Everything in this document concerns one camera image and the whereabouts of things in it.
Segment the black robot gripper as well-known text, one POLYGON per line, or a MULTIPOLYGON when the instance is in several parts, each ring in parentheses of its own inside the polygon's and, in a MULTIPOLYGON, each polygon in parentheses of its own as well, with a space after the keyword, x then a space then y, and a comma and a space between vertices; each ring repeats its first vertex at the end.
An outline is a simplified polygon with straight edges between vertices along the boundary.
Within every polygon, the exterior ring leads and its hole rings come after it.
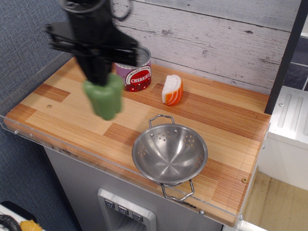
POLYGON ((116 28, 108 11, 68 11, 68 22, 50 23, 44 31, 50 35, 53 49, 76 55, 88 81, 107 84, 112 62, 138 66, 138 42, 116 28), (95 76, 91 57, 97 59, 95 76))

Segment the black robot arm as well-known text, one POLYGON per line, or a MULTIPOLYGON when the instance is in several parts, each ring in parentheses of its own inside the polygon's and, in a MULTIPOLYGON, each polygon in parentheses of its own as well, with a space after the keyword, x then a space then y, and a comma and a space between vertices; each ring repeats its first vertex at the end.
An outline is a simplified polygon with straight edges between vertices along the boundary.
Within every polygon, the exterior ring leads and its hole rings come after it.
POLYGON ((73 54, 90 82, 106 85, 112 63, 138 65, 137 40, 114 24, 114 20, 124 21, 129 16, 132 2, 122 17, 113 14, 110 0, 61 0, 59 4, 68 21, 44 26, 49 44, 73 54))

